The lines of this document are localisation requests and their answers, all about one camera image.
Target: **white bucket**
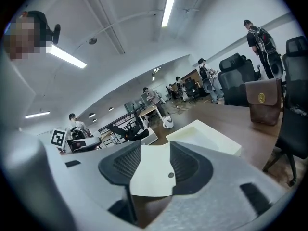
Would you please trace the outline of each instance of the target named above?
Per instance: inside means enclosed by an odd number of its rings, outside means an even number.
[[[167,116],[163,119],[163,127],[164,128],[173,128],[172,118]]]

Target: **gold emblem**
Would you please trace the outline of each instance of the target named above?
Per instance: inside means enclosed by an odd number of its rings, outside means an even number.
[[[264,103],[265,102],[265,95],[264,93],[260,93],[258,96],[259,102]]]

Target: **brown leather bag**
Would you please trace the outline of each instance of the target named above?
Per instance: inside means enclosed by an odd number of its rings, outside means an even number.
[[[281,110],[281,80],[258,80],[245,85],[251,121],[276,125]]]

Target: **chair headrest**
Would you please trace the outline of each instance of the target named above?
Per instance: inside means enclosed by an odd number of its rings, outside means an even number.
[[[219,69],[221,71],[235,69],[239,66],[245,64],[244,59],[239,55],[239,53],[234,54],[233,56],[228,57],[225,60],[222,60],[219,64]]]
[[[286,44],[287,56],[307,56],[308,55],[308,43],[304,36],[289,39]]]

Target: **fluorescent light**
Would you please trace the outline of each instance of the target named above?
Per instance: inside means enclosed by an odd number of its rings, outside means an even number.
[[[170,17],[170,14],[171,14],[172,7],[173,7],[173,3],[174,3],[174,0],[167,0],[167,2],[166,2],[166,6],[165,6],[165,10],[164,10],[164,16],[163,16],[163,20],[162,20],[162,27],[168,25],[168,21],[169,21],[169,17]]]
[[[33,118],[33,117],[36,117],[36,116],[48,115],[49,113],[50,113],[49,111],[46,111],[46,112],[37,113],[37,114],[33,114],[33,115],[26,115],[25,118],[29,119],[29,118]]]
[[[70,55],[69,53],[66,53],[65,51],[61,50],[60,48],[56,47],[55,45],[51,45],[51,49],[48,51],[50,54],[57,56],[64,61],[67,61],[77,67],[84,68],[87,66],[85,63],[82,61],[78,60],[74,56]]]

